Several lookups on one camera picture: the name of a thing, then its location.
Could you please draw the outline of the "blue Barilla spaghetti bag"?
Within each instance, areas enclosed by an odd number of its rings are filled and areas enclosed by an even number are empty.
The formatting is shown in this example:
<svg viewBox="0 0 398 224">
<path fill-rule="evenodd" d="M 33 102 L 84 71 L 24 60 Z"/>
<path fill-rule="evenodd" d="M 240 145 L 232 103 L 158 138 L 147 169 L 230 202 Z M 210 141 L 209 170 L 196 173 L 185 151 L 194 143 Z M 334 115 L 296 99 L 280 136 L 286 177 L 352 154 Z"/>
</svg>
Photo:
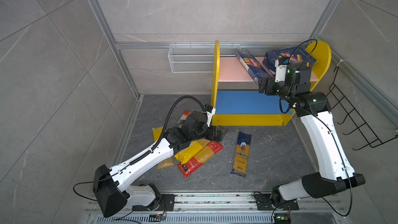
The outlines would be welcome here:
<svg viewBox="0 0 398 224">
<path fill-rule="evenodd" d="M 260 82 L 267 82 L 269 79 L 272 79 L 272 76 L 248 49 L 238 49 L 236 57 L 257 85 Z"/>
</svg>

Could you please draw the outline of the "blue Barilla rigatoni box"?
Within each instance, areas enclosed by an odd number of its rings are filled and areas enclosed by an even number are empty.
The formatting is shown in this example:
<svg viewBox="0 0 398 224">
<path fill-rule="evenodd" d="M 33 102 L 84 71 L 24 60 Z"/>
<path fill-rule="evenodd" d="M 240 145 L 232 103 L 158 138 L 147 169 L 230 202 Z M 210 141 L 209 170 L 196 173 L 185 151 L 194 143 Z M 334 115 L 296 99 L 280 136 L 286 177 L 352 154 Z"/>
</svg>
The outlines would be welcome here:
<svg viewBox="0 0 398 224">
<path fill-rule="evenodd" d="M 305 61 L 303 66 L 308 66 L 310 68 L 312 68 L 316 62 L 318 62 L 302 47 L 268 50 L 264 56 L 262 64 L 265 70 L 273 77 L 276 74 L 275 62 L 279 59 L 282 59 L 285 64 L 287 64 L 287 59 L 289 59 L 289 64 L 300 64 Z"/>
</svg>

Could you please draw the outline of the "blue yellow spaghetti bag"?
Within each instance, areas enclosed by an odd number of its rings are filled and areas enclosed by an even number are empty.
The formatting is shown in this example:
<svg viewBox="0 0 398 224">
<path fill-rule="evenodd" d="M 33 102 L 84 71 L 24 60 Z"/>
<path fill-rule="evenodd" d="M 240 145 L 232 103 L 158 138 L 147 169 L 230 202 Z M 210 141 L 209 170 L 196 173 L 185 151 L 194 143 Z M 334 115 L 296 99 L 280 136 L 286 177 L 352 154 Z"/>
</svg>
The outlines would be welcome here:
<svg viewBox="0 0 398 224">
<path fill-rule="evenodd" d="M 252 135 L 239 132 L 232 174 L 246 177 Z"/>
</svg>

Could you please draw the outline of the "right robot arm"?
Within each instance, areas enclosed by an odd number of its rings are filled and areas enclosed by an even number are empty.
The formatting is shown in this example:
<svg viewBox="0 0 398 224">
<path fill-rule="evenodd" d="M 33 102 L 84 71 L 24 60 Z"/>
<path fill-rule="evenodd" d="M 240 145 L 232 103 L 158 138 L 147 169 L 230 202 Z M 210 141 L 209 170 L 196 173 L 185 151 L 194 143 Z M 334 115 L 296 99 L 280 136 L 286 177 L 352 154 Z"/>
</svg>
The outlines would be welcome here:
<svg viewBox="0 0 398 224">
<path fill-rule="evenodd" d="M 365 184 L 345 155 L 334 126 L 327 96 L 311 92 L 312 69 L 299 64 L 277 65 L 273 79 L 260 83 L 259 91 L 276 95 L 295 110 L 305 126 L 318 160 L 318 172 L 273 188 L 270 200 L 274 209 L 284 209 L 300 198 L 324 198 Z"/>
</svg>

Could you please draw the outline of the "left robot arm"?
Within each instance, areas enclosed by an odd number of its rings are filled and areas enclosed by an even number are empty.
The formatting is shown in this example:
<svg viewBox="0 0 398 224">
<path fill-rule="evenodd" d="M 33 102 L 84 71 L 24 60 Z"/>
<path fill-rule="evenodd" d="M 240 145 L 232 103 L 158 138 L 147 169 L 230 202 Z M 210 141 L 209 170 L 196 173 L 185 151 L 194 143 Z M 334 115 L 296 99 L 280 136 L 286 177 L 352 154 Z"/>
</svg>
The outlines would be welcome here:
<svg viewBox="0 0 398 224">
<path fill-rule="evenodd" d="M 173 110 L 182 100 L 191 99 L 199 104 L 200 110 L 193 111 L 177 126 L 168 128 Z M 124 162 L 108 168 L 106 165 L 95 171 L 92 190 L 105 218 L 112 217 L 123 210 L 128 204 L 133 207 L 143 207 L 150 211 L 156 210 L 162 195 L 155 185 L 133 186 L 132 184 L 148 170 L 160 162 L 171 158 L 191 142 L 200 139 L 219 142 L 222 130 L 212 125 L 212 118 L 216 113 L 216 103 L 204 105 L 197 98 L 184 95 L 171 106 L 163 124 L 158 139 Z"/>
</svg>

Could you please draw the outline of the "red yellow pasta bag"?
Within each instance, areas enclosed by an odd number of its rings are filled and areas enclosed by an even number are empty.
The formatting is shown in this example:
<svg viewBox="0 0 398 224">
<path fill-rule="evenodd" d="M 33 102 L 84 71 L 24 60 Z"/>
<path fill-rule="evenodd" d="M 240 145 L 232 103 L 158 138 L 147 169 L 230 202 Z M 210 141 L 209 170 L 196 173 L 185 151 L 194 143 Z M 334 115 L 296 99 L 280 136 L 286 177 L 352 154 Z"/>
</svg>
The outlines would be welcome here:
<svg viewBox="0 0 398 224">
<path fill-rule="evenodd" d="M 209 142 L 187 163 L 183 165 L 179 164 L 178 168 L 180 169 L 184 177 L 187 178 L 223 148 L 224 146 L 219 142 Z"/>
</svg>

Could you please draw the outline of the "yellow shelf unit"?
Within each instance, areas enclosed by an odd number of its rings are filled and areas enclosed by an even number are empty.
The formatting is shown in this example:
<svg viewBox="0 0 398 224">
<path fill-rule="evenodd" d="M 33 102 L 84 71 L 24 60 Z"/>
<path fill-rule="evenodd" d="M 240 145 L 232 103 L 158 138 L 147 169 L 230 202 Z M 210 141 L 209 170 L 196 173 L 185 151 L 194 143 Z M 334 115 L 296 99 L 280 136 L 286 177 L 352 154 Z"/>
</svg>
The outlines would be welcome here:
<svg viewBox="0 0 398 224">
<path fill-rule="evenodd" d="M 331 49 L 324 41 L 310 39 L 305 49 L 318 62 L 311 75 L 311 92 L 326 74 L 331 63 Z M 254 82 L 235 55 L 222 57 L 220 46 L 214 53 L 211 101 L 216 103 L 213 125 L 223 126 L 283 126 L 296 115 L 286 101 L 276 95 L 259 93 Z"/>
</svg>

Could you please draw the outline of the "small tan pasta bag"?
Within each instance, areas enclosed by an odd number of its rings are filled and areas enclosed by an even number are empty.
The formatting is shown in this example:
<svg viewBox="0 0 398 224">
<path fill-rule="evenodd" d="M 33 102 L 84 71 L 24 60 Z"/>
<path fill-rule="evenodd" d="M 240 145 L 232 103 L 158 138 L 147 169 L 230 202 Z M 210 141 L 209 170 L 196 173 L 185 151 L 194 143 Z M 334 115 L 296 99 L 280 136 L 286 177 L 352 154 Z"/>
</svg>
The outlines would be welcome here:
<svg viewBox="0 0 398 224">
<path fill-rule="evenodd" d="M 163 169 L 167 167 L 171 167 L 174 165 L 173 158 L 167 158 L 157 164 L 158 169 Z"/>
</svg>

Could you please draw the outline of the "red white spaghetti bag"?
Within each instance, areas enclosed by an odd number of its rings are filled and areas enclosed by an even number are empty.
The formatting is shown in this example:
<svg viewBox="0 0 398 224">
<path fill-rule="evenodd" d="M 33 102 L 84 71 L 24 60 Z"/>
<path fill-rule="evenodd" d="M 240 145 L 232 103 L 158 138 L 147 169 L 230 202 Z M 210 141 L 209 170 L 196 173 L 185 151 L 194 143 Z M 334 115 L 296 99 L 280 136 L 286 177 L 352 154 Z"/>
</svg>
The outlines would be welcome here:
<svg viewBox="0 0 398 224">
<path fill-rule="evenodd" d="M 190 114 L 191 113 L 189 111 L 184 111 L 178 122 L 180 123 L 185 121 Z"/>
</svg>

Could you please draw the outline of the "yellow Pastatime spaghetti bag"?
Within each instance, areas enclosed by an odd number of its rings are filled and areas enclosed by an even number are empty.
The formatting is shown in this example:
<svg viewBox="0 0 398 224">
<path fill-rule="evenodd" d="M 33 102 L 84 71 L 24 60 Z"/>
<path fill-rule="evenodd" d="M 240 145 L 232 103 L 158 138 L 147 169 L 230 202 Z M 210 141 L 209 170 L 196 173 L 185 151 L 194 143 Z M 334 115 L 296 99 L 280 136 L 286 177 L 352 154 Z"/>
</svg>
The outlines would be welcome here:
<svg viewBox="0 0 398 224">
<path fill-rule="evenodd" d="M 207 139 L 201 139 L 192 141 L 188 148 L 179 151 L 174 155 L 177 161 L 181 164 L 186 164 L 191 158 L 193 158 L 200 150 L 202 150 L 210 141 Z"/>
</svg>

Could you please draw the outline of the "aluminium mounting rail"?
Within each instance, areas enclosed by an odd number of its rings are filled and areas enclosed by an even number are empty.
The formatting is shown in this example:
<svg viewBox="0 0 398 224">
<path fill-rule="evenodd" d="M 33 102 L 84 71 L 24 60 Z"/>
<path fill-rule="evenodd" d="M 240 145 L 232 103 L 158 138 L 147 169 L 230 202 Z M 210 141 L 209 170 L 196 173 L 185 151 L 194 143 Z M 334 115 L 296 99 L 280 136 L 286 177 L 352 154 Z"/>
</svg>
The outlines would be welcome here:
<svg viewBox="0 0 398 224">
<path fill-rule="evenodd" d="M 156 210 L 128 204 L 104 217 L 87 204 L 80 224 L 349 224 L 336 196 L 292 200 L 274 208 L 266 192 L 167 192 Z"/>
</svg>

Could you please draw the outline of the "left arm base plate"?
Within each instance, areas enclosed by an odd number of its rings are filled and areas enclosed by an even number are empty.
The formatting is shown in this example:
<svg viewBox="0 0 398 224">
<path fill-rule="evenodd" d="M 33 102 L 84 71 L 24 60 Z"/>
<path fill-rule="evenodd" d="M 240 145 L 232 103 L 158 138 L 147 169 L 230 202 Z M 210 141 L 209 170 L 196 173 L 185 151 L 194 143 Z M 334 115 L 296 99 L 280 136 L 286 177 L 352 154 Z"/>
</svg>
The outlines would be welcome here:
<svg viewBox="0 0 398 224">
<path fill-rule="evenodd" d="M 161 195 L 160 198 L 155 198 L 152 203 L 148 206 L 136 205 L 132 207 L 134 211 L 163 211 L 163 208 L 168 211 L 172 211 L 175 205 L 175 195 L 166 194 Z"/>
</svg>

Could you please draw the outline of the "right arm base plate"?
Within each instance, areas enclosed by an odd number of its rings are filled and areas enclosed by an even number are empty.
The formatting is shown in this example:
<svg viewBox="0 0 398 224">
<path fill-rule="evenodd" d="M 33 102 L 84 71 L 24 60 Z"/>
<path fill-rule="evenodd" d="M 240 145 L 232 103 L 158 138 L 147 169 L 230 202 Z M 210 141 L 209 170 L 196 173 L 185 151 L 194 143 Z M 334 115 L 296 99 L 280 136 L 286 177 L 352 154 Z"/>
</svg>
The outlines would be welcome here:
<svg viewBox="0 0 398 224">
<path fill-rule="evenodd" d="M 259 211 L 271 211 L 275 209 L 298 211 L 300 209 L 297 200 L 285 201 L 271 194 L 259 194 L 258 192 L 255 192 L 253 196 Z"/>
</svg>

